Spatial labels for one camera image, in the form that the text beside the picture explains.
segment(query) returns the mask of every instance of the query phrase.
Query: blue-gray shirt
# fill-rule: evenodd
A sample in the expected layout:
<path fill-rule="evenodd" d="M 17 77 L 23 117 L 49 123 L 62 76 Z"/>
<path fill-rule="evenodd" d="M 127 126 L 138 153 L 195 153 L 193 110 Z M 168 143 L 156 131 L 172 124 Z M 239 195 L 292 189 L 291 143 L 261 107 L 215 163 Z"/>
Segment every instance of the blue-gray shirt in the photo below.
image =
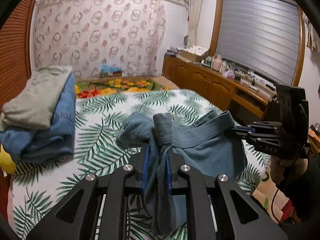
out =
<path fill-rule="evenodd" d="M 234 126 L 229 111 L 217 115 L 214 110 L 190 126 L 174 122 L 170 113 L 155 114 L 152 120 L 136 112 L 124 121 L 124 130 L 117 136 L 121 147 L 141 147 L 143 142 L 149 142 L 144 201 L 153 216 L 154 236 L 169 234 L 186 222 L 185 197 L 167 193 L 168 149 L 172 147 L 186 164 L 203 174 L 216 177 L 223 173 L 235 178 L 244 170 L 247 160 L 241 140 L 224 136 L 224 131 Z"/>

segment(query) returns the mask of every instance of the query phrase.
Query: bed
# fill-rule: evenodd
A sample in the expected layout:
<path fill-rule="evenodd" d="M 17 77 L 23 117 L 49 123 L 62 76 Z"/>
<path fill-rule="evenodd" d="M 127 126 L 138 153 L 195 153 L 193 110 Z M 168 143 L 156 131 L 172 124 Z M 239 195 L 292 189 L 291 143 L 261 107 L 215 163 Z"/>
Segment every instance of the bed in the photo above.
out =
<path fill-rule="evenodd" d="M 211 110 L 221 112 L 196 92 L 185 89 L 78 98 L 74 158 L 52 159 L 41 165 L 19 164 L 11 177 L 8 193 L 9 224 L 24 240 L 52 206 L 86 174 L 103 176 L 128 163 L 130 156 L 139 149 L 122 150 L 116 145 L 115 138 L 123 120 L 134 111 L 149 116 L 171 112 L 174 120 L 190 125 Z M 265 174 L 268 156 L 255 151 L 245 141 L 243 144 L 248 165 L 239 176 L 238 184 L 251 194 Z M 127 239 L 155 239 L 150 234 L 150 223 L 141 197 L 130 196 Z M 187 227 L 183 225 L 158 239 L 187 239 Z"/>

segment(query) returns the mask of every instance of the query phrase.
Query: pink bottle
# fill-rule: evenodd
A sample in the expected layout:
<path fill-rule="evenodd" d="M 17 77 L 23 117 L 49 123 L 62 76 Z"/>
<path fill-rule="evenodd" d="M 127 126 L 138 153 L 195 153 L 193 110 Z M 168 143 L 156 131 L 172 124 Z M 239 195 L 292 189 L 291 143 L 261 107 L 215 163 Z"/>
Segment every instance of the pink bottle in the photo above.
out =
<path fill-rule="evenodd" d="M 217 55 L 216 59 L 212 61 L 211 68 L 213 70 L 219 71 L 222 63 L 222 57 L 221 55 Z"/>

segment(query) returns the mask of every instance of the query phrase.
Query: white curtain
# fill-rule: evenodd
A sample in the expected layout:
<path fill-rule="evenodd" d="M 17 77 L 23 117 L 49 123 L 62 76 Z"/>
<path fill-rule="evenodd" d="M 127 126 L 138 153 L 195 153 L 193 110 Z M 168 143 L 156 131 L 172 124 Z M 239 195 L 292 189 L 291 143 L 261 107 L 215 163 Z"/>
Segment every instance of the white curtain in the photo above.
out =
<path fill-rule="evenodd" d="M 156 75 L 166 25 L 161 0 L 43 0 L 36 10 L 36 68 L 71 65 L 76 78 L 96 78 L 108 64 Z"/>
<path fill-rule="evenodd" d="M 202 0 L 189 0 L 188 48 L 196 44 Z"/>

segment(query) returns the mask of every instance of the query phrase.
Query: cabinet door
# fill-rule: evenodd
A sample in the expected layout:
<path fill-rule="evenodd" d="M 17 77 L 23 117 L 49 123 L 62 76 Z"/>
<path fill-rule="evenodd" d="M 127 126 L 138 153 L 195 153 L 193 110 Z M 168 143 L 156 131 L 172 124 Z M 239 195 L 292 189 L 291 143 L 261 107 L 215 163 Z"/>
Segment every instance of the cabinet door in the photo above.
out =
<path fill-rule="evenodd" d="M 208 84 L 207 98 L 222 111 L 226 111 L 235 87 L 223 78 L 211 78 Z"/>
<path fill-rule="evenodd" d="M 172 68 L 173 68 L 173 59 L 171 58 L 164 58 L 164 62 L 163 62 L 163 67 L 162 67 L 162 75 L 171 80 L 171 72 L 172 72 Z"/>
<path fill-rule="evenodd" d="M 209 82 L 209 75 L 201 69 L 194 69 L 191 73 L 190 86 L 191 89 L 199 95 L 207 98 L 207 86 Z"/>
<path fill-rule="evenodd" d="M 173 66 L 171 73 L 171 81 L 175 83 L 179 88 L 191 89 L 191 72 L 187 64 L 179 63 Z"/>

